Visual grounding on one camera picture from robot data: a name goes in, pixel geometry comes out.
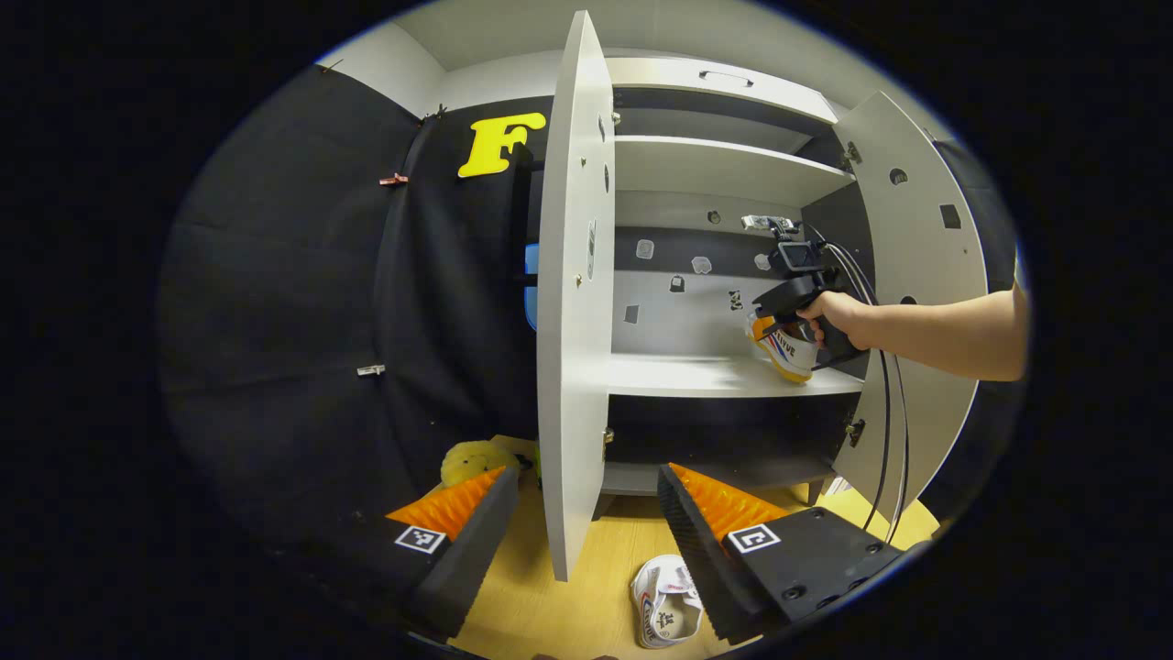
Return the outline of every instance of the shoe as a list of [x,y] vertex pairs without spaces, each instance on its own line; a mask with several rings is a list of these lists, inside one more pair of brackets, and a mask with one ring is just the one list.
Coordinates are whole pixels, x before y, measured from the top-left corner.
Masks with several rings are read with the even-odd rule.
[[684,559],[662,554],[644,564],[631,583],[639,646],[664,648],[680,644],[700,630],[705,606]]
[[784,379],[793,383],[806,383],[811,380],[811,370],[819,356],[819,345],[787,335],[781,327],[764,336],[765,329],[773,324],[773,317],[758,318],[757,312],[751,311],[746,317],[745,334],[755,347],[766,352],[774,369]]

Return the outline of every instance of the cable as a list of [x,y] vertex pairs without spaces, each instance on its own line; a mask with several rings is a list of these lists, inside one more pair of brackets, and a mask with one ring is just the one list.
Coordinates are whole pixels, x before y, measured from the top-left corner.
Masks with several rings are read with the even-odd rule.
[[[815,233],[819,233],[818,229],[814,229],[813,226],[812,229],[815,231]],[[835,252],[836,254],[836,258],[840,258],[838,252],[842,252],[843,254],[846,254],[847,259],[852,261],[852,265],[855,267],[855,274],[857,274],[868,286],[868,292],[870,293],[872,297],[872,304],[876,304],[875,288],[872,287],[872,283],[868,281],[867,275],[863,274],[863,271],[860,267],[859,261],[855,260],[855,257],[853,257],[852,253],[847,251],[846,247],[843,247],[838,243],[828,240],[827,244],[830,245],[832,251]],[[900,370],[900,359],[896,356],[891,356],[891,360],[896,368],[896,387],[900,389],[900,407],[901,407],[901,414],[904,417],[904,454],[901,456],[901,462],[900,462],[900,487],[899,487],[900,492],[896,496],[896,509],[893,512],[891,526],[888,528],[888,535],[884,537],[884,543],[888,544],[890,544],[891,539],[895,538],[896,530],[900,528],[900,519],[904,515],[904,503],[908,502],[908,471],[909,471],[908,403],[904,397],[904,377]],[[887,470],[887,465],[888,465],[887,462],[884,462],[884,470]]]
[[[856,280],[857,278],[859,280],[862,280],[866,286],[867,294],[865,297],[868,298],[867,301],[873,305],[879,304],[875,287],[872,286],[872,281],[869,281],[867,275],[863,274],[863,268],[860,267],[859,261],[855,260],[855,257],[852,256],[852,252],[849,252],[847,247],[840,245],[839,243],[835,243],[833,240],[827,240],[827,238],[822,234],[822,232],[819,231],[819,229],[816,229],[815,226],[811,224],[807,224],[807,226],[809,226],[811,230],[819,236],[820,240],[830,246],[832,254],[835,256],[840,265],[842,265],[843,268],[847,271],[848,278],[852,280],[852,285],[855,286],[855,290],[860,291],[860,285],[859,281]],[[847,264],[843,261],[845,258],[848,261],[850,261],[853,267],[847,266]],[[904,417],[904,454],[901,458],[900,487],[899,487],[900,492],[896,495],[896,511],[893,513],[891,526],[889,526],[888,535],[884,538],[884,543],[888,544],[890,544],[891,539],[895,538],[896,530],[897,528],[900,528],[900,519],[903,516],[904,503],[908,499],[908,471],[909,471],[908,404],[904,397],[904,377],[900,370],[900,359],[897,359],[896,356],[891,356],[891,359],[893,359],[893,365],[896,368],[896,387],[900,389],[900,406],[901,406],[901,413],[903,414]],[[872,504],[872,512],[868,513],[867,522],[863,524],[865,530],[867,530],[868,524],[872,522],[872,517],[880,504],[880,497],[883,494],[884,477],[888,472],[888,445],[889,445],[888,436],[890,430],[889,426],[891,420],[890,417],[891,409],[890,409],[890,394],[888,383],[888,367],[887,367],[887,361],[884,360],[883,352],[880,352],[880,367],[883,370],[884,375],[884,453],[883,453],[883,458],[881,460],[881,465],[883,468],[880,472],[880,487],[876,489],[876,499]]]
[[904,516],[904,503],[908,502],[908,407],[904,403],[904,379],[900,375],[900,359],[891,356],[893,362],[896,365],[896,387],[900,388],[900,409],[904,415],[904,461],[901,462],[900,469],[900,494],[896,496],[896,513],[893,516],[891,528],[888,530],[888,537],[883,543],[891,544],[891,539],[896,538],[896,528],[900,528],[900,519]]
[[[847,278],[852,281],[852,285],[855,286],[855,291],[860,293],[860,297],[863,298],[865,304],[874,305],[875,293],[870,288],[870,281],[867,280],[867,277],[863,274],[862,270],[859,268],[859,264],[855,263],[855,259],[852,258],[850,253],[838,243],[827,240],[814,226],[811,226],[811,229],[819,234],[820,240],[830,245],[830,253],[839,259],[839,264],[843,266]],[[855,266],[855,270],[848,265],[848,261]],[[872,511],[868,512],[867,520],[863,522],[863,531],[867,531],[868,525],[872,524],[872,518],[875,517],[876,509],[880,506],[880,498],[883,497],[884,481],[888,477],[888,451],[891,443],[891,386],[888,381],[888,360],[883,352],[879,353],[880,369],[883,373],[883,456],[880,460],[880,483],[876,485],[876,497],[872,501]]]

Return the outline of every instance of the black fabric backdrop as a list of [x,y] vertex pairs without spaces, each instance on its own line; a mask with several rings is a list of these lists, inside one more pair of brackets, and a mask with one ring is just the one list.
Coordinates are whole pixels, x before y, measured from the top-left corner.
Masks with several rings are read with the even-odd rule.
[[237,127],[181,206],[158,291],[172,428],[228,512],[294,540],[418,497],[377,379],[374,272],[418,120],[310,67]]
[[[377,345],[393,434],[411,448],[407,470],[419,489],[435,485],[457,442],[537,437],[536,336],[510,280],[521,264],[508,260],[515,166],[470,178],[456,170],[468,159],[473,122],[549,118],[552,102],[517,98],[429,118],[404,165],[411,182],[392,196],[379,249]],[[545,155],[547,132],[529,131],[535,158]]]

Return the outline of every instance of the yellow letter f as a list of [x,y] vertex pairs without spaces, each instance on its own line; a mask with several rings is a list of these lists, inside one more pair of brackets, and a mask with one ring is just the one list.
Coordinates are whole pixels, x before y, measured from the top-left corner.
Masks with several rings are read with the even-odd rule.
[[[510,125],[516,128],[506,132]],[[501,157],[501,148],[504,147],[511,154],[515,143],[524,144],[529,137],[529,131],[524,128],[527,125],[534,130],[545,128],[545,117],[542,116],[542,113],[529,113],[508,117],[482,118],[474,123],[472,128],[476,135],[473,137],[473,150],[468,155],[468,162],[462,164],[456,173],[461,178],[467,178],[482,173],[497,173],[509,169],[509,161]]]

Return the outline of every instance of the human arm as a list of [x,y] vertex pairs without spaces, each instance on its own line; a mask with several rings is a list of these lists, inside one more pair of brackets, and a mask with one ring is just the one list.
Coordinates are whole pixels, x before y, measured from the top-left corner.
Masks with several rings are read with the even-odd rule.
[[826,315],[857,349],[880,349],[942,372],[981,381],[1017,381],[1026,372],[1030,306],[1017,281],[944,305],[866,305],[827,291],[799,315],[822,343]]

